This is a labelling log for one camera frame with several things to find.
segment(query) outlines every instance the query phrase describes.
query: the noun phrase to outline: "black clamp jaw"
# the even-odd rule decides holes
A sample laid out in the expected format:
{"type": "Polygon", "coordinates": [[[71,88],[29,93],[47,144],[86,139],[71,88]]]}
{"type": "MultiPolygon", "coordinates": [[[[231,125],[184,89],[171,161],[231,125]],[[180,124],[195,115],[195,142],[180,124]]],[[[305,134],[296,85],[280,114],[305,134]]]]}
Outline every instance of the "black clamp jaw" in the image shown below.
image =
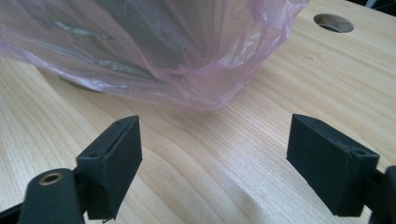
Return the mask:
{"type": "Polygon", "coordinates": [[[339,217],[359,217],[364,205],[370,223],[396,223],[396,166],[382,174],[379,155],[321,120],[293,115],[288,161],[339,217]]]}
{"type": "Polygon", "coordinates": [[[2,224],[84,223],[116,218],[142,161],[139,117],[110,125],[77,156],[77,167],[55,169],[29,183],[24,202],[0,213],[2,224]]]}

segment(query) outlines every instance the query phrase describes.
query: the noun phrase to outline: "pink plastic bag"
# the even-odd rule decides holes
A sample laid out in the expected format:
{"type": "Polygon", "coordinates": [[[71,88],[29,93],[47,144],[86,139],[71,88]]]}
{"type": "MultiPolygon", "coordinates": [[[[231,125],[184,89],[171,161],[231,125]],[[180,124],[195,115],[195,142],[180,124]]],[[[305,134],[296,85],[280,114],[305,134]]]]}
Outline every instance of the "pink plastic bag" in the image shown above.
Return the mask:
{"type": "Polygon", "coordinates": [[[0,54],[95,91],[227,105],[308,0],[0,1],[0,54]]]}

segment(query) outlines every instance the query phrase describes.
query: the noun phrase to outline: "wood grain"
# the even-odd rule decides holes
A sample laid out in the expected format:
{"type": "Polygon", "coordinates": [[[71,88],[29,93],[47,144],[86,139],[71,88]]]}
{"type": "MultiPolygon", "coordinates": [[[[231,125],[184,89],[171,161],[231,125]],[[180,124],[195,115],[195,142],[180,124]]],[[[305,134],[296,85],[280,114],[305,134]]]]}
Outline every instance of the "wood grain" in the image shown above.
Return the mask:
{"type": "Polygon", "coordinates": [[[0,58],[0,210],[20,203],[34,176],[74,168],[114,120],[139,115],[144,160],[114,223],[367,223],[368,209],[334,217],[286,161],[290,119],[322,119],[381,154],[381,171],[396,164],[395,40],[391,16],[312,0],[249,86],[208,112],[80,90],[0,58]],[[324,30],[319,13],[355,29],[324,30]]]}

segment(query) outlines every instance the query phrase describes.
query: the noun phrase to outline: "translucent plastic bag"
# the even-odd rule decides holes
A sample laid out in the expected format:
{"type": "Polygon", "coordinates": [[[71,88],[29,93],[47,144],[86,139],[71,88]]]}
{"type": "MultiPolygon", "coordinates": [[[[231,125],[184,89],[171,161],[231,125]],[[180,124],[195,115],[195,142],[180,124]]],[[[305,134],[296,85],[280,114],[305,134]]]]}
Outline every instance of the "translucent plastic bag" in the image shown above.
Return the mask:
{"type": "Polygon", "coordinates": [[[286,40],[307,1],[0,1],[0,54],[95,91],[219,108],[286,40]]]}

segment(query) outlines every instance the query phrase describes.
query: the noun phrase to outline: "wooden desk surface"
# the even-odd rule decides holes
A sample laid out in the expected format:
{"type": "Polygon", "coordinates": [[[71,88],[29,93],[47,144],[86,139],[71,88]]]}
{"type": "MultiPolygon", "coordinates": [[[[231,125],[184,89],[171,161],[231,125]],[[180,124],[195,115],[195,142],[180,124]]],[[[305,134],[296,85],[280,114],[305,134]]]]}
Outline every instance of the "wooden desk surface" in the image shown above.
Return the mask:
{"type": "Polygon", "coordinates": [[[178,112],[76,89],[0,58],[0,210],[75,157],[116,119],[141,118],[144,160],[116,223],[367,223],[334,217],[286,161],[293,113],[322,119],[396,164],[396,19],[312,0],[290,39],[227,107],[178,112]],[[319,13],[355,29],[316,26],[319,13]]]}

